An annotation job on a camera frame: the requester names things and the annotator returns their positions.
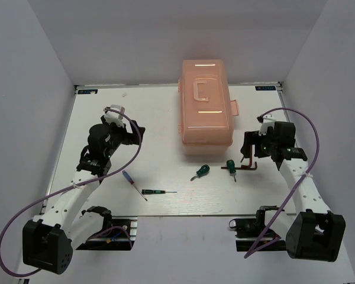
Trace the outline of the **brown hex key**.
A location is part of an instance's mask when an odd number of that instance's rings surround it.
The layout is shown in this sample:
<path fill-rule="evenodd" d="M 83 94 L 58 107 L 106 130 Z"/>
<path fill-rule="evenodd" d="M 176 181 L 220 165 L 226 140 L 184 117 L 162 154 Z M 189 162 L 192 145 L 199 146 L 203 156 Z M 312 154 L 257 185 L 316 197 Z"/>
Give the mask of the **brown hex key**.
<path fill-rule="evenodd" d="M 249 165 L 241 165 L 240 167 L 233 167 L 235 170 L 256 170 L 257 162 L 254 162 L 254 166 L 250 163 Z"/>
<path fill-rule="evenodd" d="M 243 155 L 241 161 L 243 161 L 244 159 L 249 159 L 252 156 L 252 146 L 254 145 L 254 142 L 255 142 L 254 132 L 246 131 L 244 133 L 243 145 L 240 150 L 240 153 Z"/>

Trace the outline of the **blue handled screwdriver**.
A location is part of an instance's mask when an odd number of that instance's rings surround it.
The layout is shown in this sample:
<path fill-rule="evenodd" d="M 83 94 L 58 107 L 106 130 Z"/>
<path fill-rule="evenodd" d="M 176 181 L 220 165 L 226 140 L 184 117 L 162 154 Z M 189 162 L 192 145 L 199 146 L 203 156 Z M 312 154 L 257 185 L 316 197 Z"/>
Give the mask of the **blue handled screwdriver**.
<path fill-rule="evenodd" d="M 138 189 L 138 187 L 135 185 L 135 182 L 133 181 L 132 177 L 125 171 L 122 171 L 122 175 L 126 178 L 126 180 L 132 185 L 132 187 L 142 196 L 142 198 L 145 201 L 148 201 L 147 198 L 144 196 L 143 193 Z"/>

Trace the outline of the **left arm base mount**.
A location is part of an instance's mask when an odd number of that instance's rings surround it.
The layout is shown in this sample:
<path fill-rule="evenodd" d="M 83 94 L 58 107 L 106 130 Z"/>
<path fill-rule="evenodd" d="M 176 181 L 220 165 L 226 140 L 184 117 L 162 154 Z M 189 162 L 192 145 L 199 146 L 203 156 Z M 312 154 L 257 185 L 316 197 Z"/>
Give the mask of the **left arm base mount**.
<path fill-rule="evenodd" d="M 112 221 L 104 226 L 105 229 L 110 228 L 110 231 L 81 244 L 77 250 L 130 251 L 136 240 L 137 221 L 137 217 L 113 217 Z"/>

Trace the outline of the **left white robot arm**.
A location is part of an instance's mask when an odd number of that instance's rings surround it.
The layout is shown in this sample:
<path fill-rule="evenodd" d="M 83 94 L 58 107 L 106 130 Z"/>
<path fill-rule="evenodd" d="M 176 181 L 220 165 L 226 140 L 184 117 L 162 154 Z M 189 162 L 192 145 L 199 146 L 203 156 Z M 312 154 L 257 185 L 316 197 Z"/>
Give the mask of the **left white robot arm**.
<path fill-rule="evenodd" d="M 53 206 L 28 221 L 22 230 L 24 264 L 62 274 L 73 252 L 91 236 L 112 232 L 111 211 L 102 206 L 83 206 L 100 186 L 111 168 L 111 156 L 121 145 L 140 146 L 145 128 L 130 122 L 126 130 L 122 115 L 106 113 L 101 123 L 89 129 L 88 144 L 80 154 L 70 188 L 60 194 Z"/>

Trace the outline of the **black green precision screwdriver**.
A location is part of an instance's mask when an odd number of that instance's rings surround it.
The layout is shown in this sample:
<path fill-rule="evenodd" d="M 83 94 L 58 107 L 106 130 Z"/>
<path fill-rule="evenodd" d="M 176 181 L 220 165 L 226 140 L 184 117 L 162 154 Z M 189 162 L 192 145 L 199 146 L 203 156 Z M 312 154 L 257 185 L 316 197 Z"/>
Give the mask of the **black green precision screwdriver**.
<path fill-rule="evenodd" d="M 163 190 L 151 190 L 151 189 L 143 189 L 141 191 L 144 195 L 160 195 L 166 193 L 176 193 L 176 191 L 163 191 Z"/>

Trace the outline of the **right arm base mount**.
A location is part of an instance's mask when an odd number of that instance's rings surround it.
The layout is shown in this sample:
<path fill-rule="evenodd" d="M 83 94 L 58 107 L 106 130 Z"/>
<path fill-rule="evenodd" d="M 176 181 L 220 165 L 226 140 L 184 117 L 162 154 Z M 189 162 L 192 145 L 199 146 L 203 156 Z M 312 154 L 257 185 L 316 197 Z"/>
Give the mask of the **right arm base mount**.
<path fill-rule="evenodd" d="M 237 252 L 247 252 L 251 248 L 254 240 L 256 240 L 265 227 L 265 213 L 277 211 L 277 209 L 277 206 L 261 206 L 256 211 L 254 217 L 234 218 L 229 221 L 229 229 L 235 232 L 235 246 Z M 273 230 L 268 229 L 262 240 L 257 244 L 257 248 L 276 238 L 278 238 L 278 235 Z M 262 248 L 260 251 L 286 251 L 285 241 L 278 240 L 272 245 Z"/>

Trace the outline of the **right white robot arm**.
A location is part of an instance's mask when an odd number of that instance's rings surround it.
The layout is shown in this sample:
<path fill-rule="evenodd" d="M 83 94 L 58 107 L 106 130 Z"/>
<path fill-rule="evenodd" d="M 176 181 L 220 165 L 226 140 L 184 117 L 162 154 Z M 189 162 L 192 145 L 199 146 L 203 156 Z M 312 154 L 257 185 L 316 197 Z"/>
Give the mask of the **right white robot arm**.
<path fill-rule="evenodd" d="M 296 216 L 288 216 L 281 207 L 262 206 L 256 213 L 254 228 L 263 235 L 275 232 L 286 244 L 293 259 L 334 262 L 346 229 L 342 215 L 334 214 L 321 198 L 313 178 L 307 173 L 308 158 L 295 145 L 295 125 L 265 115 L 258 131 L 247 131 L 241 153 L 246 158 L 270 157 L 289 189 Z"/>

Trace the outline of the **pink plastic toolbox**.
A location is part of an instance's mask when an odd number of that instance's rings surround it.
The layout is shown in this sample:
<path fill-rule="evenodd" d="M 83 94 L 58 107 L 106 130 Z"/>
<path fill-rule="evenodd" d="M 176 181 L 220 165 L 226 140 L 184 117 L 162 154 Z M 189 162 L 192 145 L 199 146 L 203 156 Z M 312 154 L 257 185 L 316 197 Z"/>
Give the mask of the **pink plastic toolbox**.
<path fill-rule="evenodd" d="M 222 155 L 233 144 L 236 100 L 222 60 L 184 60 L 178 81 L 179 134 L 188 156 Z"/>

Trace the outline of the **green orange stubby screwdriver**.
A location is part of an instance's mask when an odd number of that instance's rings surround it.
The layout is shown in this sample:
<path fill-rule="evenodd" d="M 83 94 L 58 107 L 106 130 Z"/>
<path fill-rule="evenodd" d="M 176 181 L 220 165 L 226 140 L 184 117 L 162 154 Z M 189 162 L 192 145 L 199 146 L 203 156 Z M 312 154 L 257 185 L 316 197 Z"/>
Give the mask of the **green orange stubby screwdriver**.
<path fill-rule="evenodd" d="M 228 168 L 228 171 L 230 173 L 230 175 L 233 177 L 234 181 L 236 182 L 236 166 L 235 166 L 235 163 L 234 163 L 234 160 L 227 160 L 226 162 L 227 164 L 227 168 Z"/>

